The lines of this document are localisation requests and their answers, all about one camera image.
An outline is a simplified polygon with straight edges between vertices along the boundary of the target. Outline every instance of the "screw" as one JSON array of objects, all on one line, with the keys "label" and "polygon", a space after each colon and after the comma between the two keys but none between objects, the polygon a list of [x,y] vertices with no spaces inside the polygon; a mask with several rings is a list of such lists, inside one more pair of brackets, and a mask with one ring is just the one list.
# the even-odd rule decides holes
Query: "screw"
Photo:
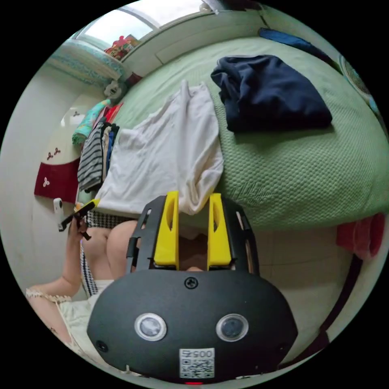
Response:
[{"label": "screw", "polygon": [[102,353],[108,352],[108,346],[104,342],[102,342],[101,340],[98,340],[96,342],[96,346]]},{"label": "screw", "polygon": [[188,277],[185,282],[184,282],[184,285],[188,288],[188,289],[194,289],[197,287],[197,285],[199,284],[199,282],[197,281],[196,278],[194,277]]}]

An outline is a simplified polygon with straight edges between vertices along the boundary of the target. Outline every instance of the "small white camera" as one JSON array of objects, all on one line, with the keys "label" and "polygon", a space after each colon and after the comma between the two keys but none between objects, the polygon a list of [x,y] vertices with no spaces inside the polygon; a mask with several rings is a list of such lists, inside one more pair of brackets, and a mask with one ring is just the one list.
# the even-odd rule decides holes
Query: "small white camera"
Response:
[{"label": "small white camera", "polygon": [[53,200],[53,204],[54,204],[54,214],[56,216],[58,230],[60,232],[64,231],[62,222],[65,219],[65,215],[64,215],[64,209],[62,208],[63,206],[62,200],[59,197],[57,197],[56,199]]}]

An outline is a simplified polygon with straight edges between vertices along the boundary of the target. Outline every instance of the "red towel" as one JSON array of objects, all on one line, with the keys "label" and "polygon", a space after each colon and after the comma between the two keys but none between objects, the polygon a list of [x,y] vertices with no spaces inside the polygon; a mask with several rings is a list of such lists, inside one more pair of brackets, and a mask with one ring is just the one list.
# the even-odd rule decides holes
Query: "red towel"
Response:
[{"label": "red towel", "polygon": [[360,259],[370,260],[377,255],[381,247],[384,228],[384,214],[340,224],[336,244],[355,253]]}]

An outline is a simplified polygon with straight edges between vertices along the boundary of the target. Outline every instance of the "bed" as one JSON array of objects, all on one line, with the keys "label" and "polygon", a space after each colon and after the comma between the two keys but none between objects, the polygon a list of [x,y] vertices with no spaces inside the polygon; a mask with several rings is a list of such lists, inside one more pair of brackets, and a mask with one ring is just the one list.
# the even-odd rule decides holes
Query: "bed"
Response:
[{"label": "bed", "polygon": [[[333,116],[326,130],[234,134],[227,130],[219,88],[210,74],[227,55],[278,56],[305,75]],[[320,59],[264,38],[240,38],[185,54],[133,86],[115,118],[133,128],[174,94],[183,79],[206,83],[219,123],[224,173],[216,192],[240,203],[256,230],[335,226],[389,210],[389,144],[363,99]],[[115,207],[100,211],[123,215]],[[207,207],[184,224],[203,228]]]}]

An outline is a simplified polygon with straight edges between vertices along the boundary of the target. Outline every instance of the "windowsill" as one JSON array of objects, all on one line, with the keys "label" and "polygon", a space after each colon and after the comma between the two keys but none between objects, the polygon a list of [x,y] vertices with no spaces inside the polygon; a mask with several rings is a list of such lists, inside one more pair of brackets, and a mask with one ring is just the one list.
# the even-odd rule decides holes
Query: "windowsill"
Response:
[{"label": "windowsill", "polygon": [[150,42],[153,38],[158,36],[160,33],[167,31],[170,28],[175,27],[179,24],[182,24],[188,20],[197,19],[200,17],[209,16],[209,15],[215,15],[215,13],[212,11],[191,13],[190,15],[183,16],[179,19],[171,21],[170,23],[164,24],[158,31],[151,31],[149,34],[145,35],[142,39],[140,39],[139,40],[140,43],[121,59],[121,63],[124,63],[135,51],[137,51],[137,49],[142,47],[145,43]]}]

